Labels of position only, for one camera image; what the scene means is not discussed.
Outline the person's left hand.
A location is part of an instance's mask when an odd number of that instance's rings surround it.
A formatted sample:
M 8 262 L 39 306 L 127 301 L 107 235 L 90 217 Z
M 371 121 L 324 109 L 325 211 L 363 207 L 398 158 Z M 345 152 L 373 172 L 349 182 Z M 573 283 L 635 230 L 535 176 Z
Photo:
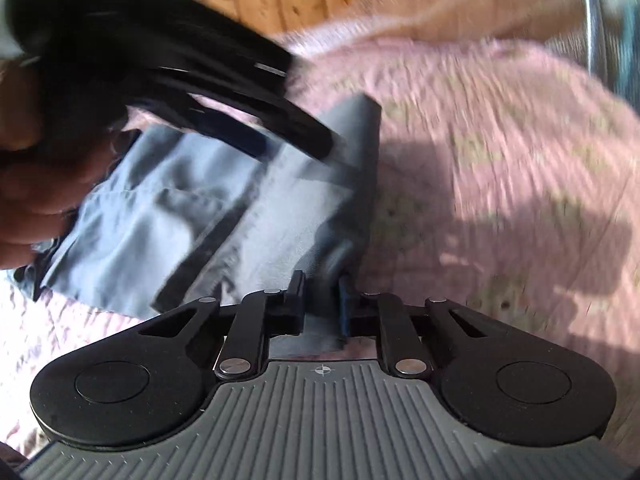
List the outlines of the person's left hand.
M 116 159 L 116 132 L 86 134 L 88 148 L 68 164 L 25 158 L 1 168 L 1 267 L 27 266 L 35 246 L 59 237 L 68 215 L 106 175 Z M 36 85 L 16 61 L 1 63 L 1 149 L 26 150 L 41 139 Z

